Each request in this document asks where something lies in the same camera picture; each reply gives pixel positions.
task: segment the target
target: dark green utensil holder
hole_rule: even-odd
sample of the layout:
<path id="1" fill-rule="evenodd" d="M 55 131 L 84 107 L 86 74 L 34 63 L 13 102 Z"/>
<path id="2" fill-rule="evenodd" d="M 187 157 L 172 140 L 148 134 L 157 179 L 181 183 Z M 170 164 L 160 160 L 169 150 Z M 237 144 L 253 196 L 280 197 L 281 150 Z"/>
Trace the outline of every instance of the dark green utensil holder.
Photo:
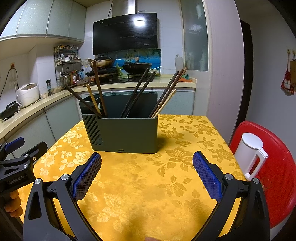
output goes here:
<path id="1" fill-rule="evenodd" d="M 108 118 L 99 119 L 79 102 L 84 125 L 94 151 L 154 154 L 157 147 L 157 118 L 148 118 L 157 103 L 157 93 L 143 92 L 128 118 L 119 118 L 132 92 L 107 93 L 104 101 Z M 94 95 L 100 103 L 98 94 Z M 94 106 L 90 96 L 84 99 Z"/>

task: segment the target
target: silver bolt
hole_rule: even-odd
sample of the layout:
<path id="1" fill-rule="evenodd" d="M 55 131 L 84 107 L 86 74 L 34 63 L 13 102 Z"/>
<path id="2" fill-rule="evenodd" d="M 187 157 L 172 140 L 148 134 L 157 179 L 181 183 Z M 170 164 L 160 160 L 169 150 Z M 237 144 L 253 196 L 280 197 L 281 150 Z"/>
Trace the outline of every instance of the silver bolt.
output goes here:
<path id="1" fill-rule="evenodd" d="M 254 178 L 254 179 L 253 179 L 253 182 L 256 183 L 256 184 L 259 184 L 259 183 L 260 183 L 260 181 L 259 181 L 258 178 Z"/>
<path id="2" fill-rule="evenodd" d="M 36 180 L 35 180 L 35 184 L 39 184 L 41 182 L 41 179 L 40 178 L 37 178 Z"/>
<path id="3" fill-rule="evenodd" d="M 69 175 L 68 175 L 68 174 L 64 174 L 64 175 L 62 175 L 62 177 L 61 177 L 61 179 L 62 179 L 63 181 L 67 180 L 68 178 L 69 178 Z"/>
<path id="4" fill-rule="evenodd" d="M 226 175 L 225 175 L 225 178 L 226 178 L 227 180 L 232 180 L 232 179 L 233 179 L 233 176 L 232 176 L 231 174 L 226 174 Z"/>

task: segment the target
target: rice cooker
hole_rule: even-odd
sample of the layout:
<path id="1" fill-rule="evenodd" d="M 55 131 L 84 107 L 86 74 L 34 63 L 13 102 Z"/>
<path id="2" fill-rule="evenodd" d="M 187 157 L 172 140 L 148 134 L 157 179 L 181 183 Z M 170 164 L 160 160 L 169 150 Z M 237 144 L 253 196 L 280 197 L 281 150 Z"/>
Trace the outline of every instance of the rice cooker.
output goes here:
<path id="1" fill-rule="evenodd" d="M 29 106 L 39 100 L 39 89 L 36 83 L 26 84 L 17 90 L 17 101 L 21 107 Z"/>

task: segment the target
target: range hood duct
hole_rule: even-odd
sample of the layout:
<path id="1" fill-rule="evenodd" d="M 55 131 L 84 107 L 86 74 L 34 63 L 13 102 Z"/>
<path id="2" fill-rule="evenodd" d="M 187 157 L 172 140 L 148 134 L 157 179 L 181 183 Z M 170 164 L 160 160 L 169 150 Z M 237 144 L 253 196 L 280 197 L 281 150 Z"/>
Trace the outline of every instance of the range hood duct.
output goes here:
<path id="1" fill-rule="evenodd" d="M 137 0 L 114 0 L 112 7 L 112 17 L 136 14 Z"/>

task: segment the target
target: blue gripper pad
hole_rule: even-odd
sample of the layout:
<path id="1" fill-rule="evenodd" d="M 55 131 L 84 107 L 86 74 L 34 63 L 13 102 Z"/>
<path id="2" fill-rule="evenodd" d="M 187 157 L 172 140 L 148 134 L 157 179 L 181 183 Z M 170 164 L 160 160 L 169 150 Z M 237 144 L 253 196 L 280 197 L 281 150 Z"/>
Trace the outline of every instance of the blue gripper pad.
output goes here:
<path id="1" fill-rule="evenodd" d="M 82 200 L 85 197 L 101 166 L 101 156 L 99 154 L 95 154 L 90 162 L 85 166 L 80 176 L 73 183 L 72 198 L 75 202 L 77 202 L 78 200 Z"/>
<path id="2" fill-rule="evenodd" d="M 192 162 L 210 197 L 220 202 L 223 196 L 221 183 L 209 167 L 208 160 L 196 152 Z"/>
<path id="3" fill-rule="evenodd" d="M 16 140 L 7 143 L 5 145 L 5 152 L 6 153 L 12 153 L 16 151 L 18 148 L 22 147 L 25 144 L 25 140 L 22 137 L 17 138 Z"/>

